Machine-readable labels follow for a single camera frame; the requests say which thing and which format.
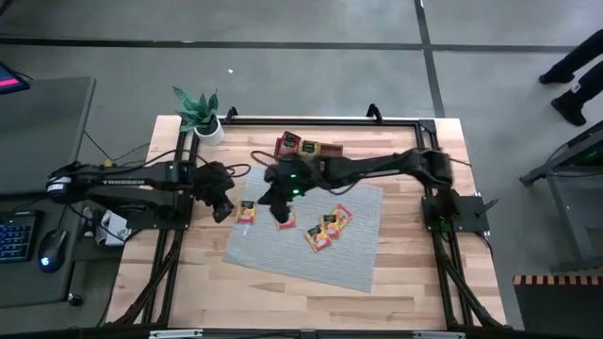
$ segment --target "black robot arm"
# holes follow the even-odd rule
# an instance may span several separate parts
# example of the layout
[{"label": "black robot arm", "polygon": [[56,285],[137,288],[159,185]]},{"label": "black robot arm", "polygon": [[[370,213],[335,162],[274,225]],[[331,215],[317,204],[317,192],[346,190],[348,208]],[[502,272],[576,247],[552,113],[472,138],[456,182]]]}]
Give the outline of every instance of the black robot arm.
[{"label": "black robot arm", "polygon": [[164,228],[186,220],[184,203],[193,196],[214,209],[216,222],[230,215],[233,204],[226,190],[235,183],[224,165],[191,161],[165,161],[149,167],[104,167],[74,162],[56,170],[46,184],[46,194],[57,203],[91,200],[128,219],[130,228]]},{"label": "black robot arm", "polygon": [[289,214],[286,203],[310,189],[331,191],[355,185],[362,179],[399,174],[411,175],[425,187],[446,191],[452,186],[450,157],[434,150],[412,149],[361,160],[346,157],[307,160],[288,154],[266,169],[264,180],[270,183],[270,188],[258,203],[270,205],[274,217],[285,222]]}]

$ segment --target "gray fabric mat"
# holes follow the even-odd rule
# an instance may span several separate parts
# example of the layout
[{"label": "gray fabric mat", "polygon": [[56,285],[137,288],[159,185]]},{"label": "gray fabric mat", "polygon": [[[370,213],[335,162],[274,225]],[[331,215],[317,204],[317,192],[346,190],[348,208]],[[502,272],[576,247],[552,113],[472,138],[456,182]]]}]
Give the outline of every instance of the gray fabric mat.
[{"label": "gray fabric mat", "polygon": [[[247,175],[242,200],[257,201],[268,190],[264,171],[265,168],[253,168]],[[319,216],[329,214],[338,203],[353,213],[353,219],[330,247],[314,253],[304,232],[316,226]],[[223,261],[370,292],[383,190],[357,185],[344,195],[334,196],[316,188],[305,197],[296,198],[291,206],[297,216],[297,227],[279,231],[269,207],[257,205],[254,224],[235,224]]]}]

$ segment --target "concrete floor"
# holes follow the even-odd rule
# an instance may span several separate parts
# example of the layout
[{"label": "concrete floor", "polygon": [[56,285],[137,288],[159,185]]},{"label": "concrete floor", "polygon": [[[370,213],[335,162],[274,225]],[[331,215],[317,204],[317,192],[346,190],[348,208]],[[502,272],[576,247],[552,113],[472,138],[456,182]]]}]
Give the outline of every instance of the concrete floor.
[{"label": "concrete floor", "polygon": [[[555,51],[601,28],[601,11],[597,0],[20,0],[0,18],[0,35],[373,44],[0,45],[0,58],[36,78],[96,77],[87,129],[114,155],[147,142],[155,116],[178,106],[171,85],[219,89],[222,107],[241,114],[360,116],[376,103],[390,117],[460,118],[476,185],[485,199],[500,199],[489,212],[495,267],[508,323],[521,329],[513,275],[546,274],[569,247],[548,188],[526,189],[517,178],[603,118],[599,97],[585,107],[587,126],[569,125],[549,105],[569,86],[545,88],[536,78],[562,57]],[[429,40],[440,47],[413,46]],[[101,159],[86,141],[82,160]],[[90,282],[91,290],[109,287]],[[73,325],[97,321],[98,313]]]}]

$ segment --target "wooden tabletop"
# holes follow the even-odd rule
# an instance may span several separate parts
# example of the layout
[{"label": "wooden tabletop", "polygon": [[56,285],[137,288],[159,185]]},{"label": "wooden tabletop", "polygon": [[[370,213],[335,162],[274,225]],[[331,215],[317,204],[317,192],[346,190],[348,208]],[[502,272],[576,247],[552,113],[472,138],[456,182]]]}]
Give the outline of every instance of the wooden tabletop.
[{"label": "wooden tabletop", "polygon": [[[443,150],[453,158],[468,161],[460,121],[435,121]],[[176,116],[157,117],[149,158],[175,147],[179,124],[180,118]],[[284,130],[310,140],[341,144],[344,155],[350,158],[401,153],[416,146],[414,131],[405,127],[225,126],[224,130],[226,137],[221,145],[200,147],[200,154],[208,161],[251,164],[249,153],[254,150],[271,153],[275,139]],[[461,195],[474,194],[471,168],[457,163],[452,166],[454,187]],[[420,213],[423,187],[405,175],[367,179],[363,184],[379,186],[384,191],[370,294],[223,263],[234,216],[216,224],[211,208],[196,202],[180,255],[170,327],[443,329],[445,321],[432,238],[424,230]],[[244,186],[244,177],[236,179],[236,187],[227,192],[234,204]],[[157,234],[143,231],[126,244],[107,321],[122,315],[148,282]],[[459,245],[466,282],[492,316],[504,323],[489,250],[474,234],[459,234]],[[455,314],[462,321],[457,290],[452,282],[450,286]],[[163,286],[157,295],[155,316]]]}]

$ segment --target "person's leg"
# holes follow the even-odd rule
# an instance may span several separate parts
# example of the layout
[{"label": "person's leg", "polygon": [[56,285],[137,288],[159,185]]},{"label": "person's leg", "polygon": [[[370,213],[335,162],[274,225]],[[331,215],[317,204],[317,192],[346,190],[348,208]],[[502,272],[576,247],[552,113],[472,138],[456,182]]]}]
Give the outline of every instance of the person's leg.
[{"label": "person's leg", "polygon": [[584,74],[578,83],[551,104],[570,123],[581,126],[586,123],[582,115],[584,104],[603,90],[603,61]]},{"label": "person's leg", "polygon": [[542,84],[568,83],[574,79],[574,72],[603,54],[603,29],[595,32],[572,52],[555,64],[538,80]]}]

